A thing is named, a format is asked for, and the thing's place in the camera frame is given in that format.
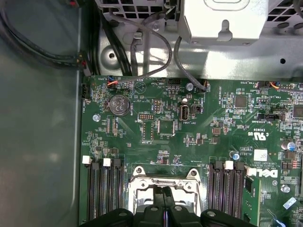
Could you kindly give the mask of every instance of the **white label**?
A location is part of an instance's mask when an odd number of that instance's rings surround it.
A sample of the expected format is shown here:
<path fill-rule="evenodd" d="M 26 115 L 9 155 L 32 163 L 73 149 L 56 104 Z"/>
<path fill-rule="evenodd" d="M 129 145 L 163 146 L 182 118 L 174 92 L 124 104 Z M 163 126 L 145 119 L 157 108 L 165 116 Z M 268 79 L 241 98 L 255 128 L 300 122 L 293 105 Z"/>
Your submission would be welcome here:
<path fill-rule="evenodd" d="M 286 209 L 286 210 L 288 210 L 292 205 L 294 205 L 295 204 L 295 202 L 297 202 L 297 200 L 295 200 L 295 198 L 294 197 L 292 197 L 292 198 L 290 198 L 286 203 L 284 203 L 284 208 Z"/>
<path fill-rule="evenodd" d="M 266 141 L 266 136 L 263 132 L 254 132 L 255 140 Z"/>
<path fill-rule="evenodd" d="M 254 150 L 254 161 L 267 162 L 267 150 Z"/>

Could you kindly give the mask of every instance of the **integrated circuit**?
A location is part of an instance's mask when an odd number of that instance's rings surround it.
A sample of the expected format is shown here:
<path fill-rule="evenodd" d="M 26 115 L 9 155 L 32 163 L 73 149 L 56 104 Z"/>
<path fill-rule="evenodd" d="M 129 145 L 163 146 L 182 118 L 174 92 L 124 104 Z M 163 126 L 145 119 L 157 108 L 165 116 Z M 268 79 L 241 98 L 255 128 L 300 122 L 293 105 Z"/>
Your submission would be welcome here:
<path fill-rule="evenodd" d="M 303 105 L 294 105 L 294 118 L 303 118 Z"/>
<path fill-rule="evenodd" d="M 221 128 L 213 128 L 213 135 L 221 135 Z"/>
<path fill-rule="evenodd" d="M 250 193 L 252 192 L 252 180 L 249 177 L 246 177 L 245 188 Z"/>
<path fill-rule="evenodd" d="M 175 133 L 174 122 L 172 120 L 159 119 L 158 120 L 158 134 L 169 134 Z"/>
<path fill-rule="evenodd" d="M 235 108 L 246 108 L 247 107 L 247 97 L 246 96 L 236 96 L 235 97 Z"/>

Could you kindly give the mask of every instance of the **chip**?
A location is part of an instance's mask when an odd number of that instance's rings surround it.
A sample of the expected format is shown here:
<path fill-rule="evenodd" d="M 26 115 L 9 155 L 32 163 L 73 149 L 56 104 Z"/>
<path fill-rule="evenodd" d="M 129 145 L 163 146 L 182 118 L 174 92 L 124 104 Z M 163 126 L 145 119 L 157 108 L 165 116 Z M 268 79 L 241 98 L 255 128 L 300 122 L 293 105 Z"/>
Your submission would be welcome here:
<path fill-rule="evenodd" d="M 221 128 L 213 128 L 213 135 L 220 135 L 221 134 Z"/>
<path fill-rule="evenodd" d="M 196 143 L 197 144 L 203 144 L 203 139 L 197 139 Z"/>
<path fill-rule="evenodd" d="M 295 105 L 294 106 L 293 117 L 303 118 L 303 106 L 301 106 L 301 105 Z"/>
<path fill-rule="evenodd" d="M 247 189 L 247 191 L 249 191 L 249 193 L 251 193 L 251 191 L 252 191 L 252 180 L 249 179 L 248 177 L 246 178 L 246 181 L 245 181 L 245 188 Z"/>
<path fill-rule="evenodd" d="M 235 98 L 235 107 L 236 108 L 246 108 L 247 98 L 246 96 L 236 96 Z"/>
<path fill-rule="evenodd" d="M 296 157 L 296 153 L 295 152 L 286 152 L 285 153 L 285 158 L 295 159 L 295 157 Z"/>
<path fill-rule="evenodd" d="M 159 120 L 158 121 L 158 133 L 159 134 L 173 134 L 174 122 L 171 120 Z"/>

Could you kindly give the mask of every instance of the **capacitor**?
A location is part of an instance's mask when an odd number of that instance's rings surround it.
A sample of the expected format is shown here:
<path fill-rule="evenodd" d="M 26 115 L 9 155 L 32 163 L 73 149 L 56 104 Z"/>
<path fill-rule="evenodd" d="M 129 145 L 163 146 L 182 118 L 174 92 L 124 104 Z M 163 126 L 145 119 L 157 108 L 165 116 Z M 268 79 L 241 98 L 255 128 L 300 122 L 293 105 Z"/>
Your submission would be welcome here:
<path fill-rule="evenodd" d="M 281 191 L 284 193 L 289 193 L 290 192 L 290 187 L 287 184 L 283 184 L 281 186 Z"/>
<path fill-rule="evenodd" d="M 185 88 L 187 91 L 192 91 L 192 90 L 194 90 L 194 85 L 193 85 L 193 83 L 187 83 Z"/>
<path fill-rule="evenodd" d="M 289 150 L 289 151 L 294 151 L 295 150 L 295 143 L 292 142 L 292 141 L 283 141 L 282 144 L 281 144 L 281 148 L 283 150 Z"/>
<path fill-rule="evenodd" d="M 182 98 L 181 104 L 187 105 L 187 103 L 188 103 L 188 99 L 187 98 Z"/>
<path fill-rule="evenodd" d="M 229 157 L 231 157 L 235 161 L 240 159 L 240 155 L 239 155 L 238 151 L 234 151 L 234 150 L 229 152 Z"/>

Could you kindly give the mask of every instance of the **screw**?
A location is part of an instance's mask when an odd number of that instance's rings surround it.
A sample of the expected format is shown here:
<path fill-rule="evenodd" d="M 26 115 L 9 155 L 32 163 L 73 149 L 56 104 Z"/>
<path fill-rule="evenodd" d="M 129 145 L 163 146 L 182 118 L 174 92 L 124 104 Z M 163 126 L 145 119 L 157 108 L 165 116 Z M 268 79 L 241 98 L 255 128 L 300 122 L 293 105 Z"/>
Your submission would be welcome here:
<path fill-rule="evenodd" d="M 212 212 L 212 211 L 209 211 L 209 212 L 207 212 L 206 214 L 207 214 L 208 216 L 210 216 L 210 217 L 216 216 L 216 214 L 215 214 L 214 212 Z"/>
<path fill-rule="evenodd" d="M 191 171 L 190 173 L 192 176 L 196 176 L 197 175 L 197 172 L 195 170 Z"/>
<path fill-rule="evenodd" d="M 187 91 L 192 91 L 194 90 L 194 85 L 192 83 L 188 83 L 186 84 L 185 88 Z"/>
<path fill-rule="evenodd" d="M 100 121 L 100 115 L 99 115 L 99 114 L 93 115 L 93 120 L 94 120 L 95 122 Z"/>
<path fill-rule="evenodd" d="M 157 23 L 153 24 L 152 29 L 157 32 L 159 31 L 159 25 Z"/>
<path fill-rule="evenodd" d="M 176 211 L 181 211 L 181 210 L 182 210 L 182 207 L 180 207 L 180 206 L 175 206 L 175 210 L 176 210 Z"/>

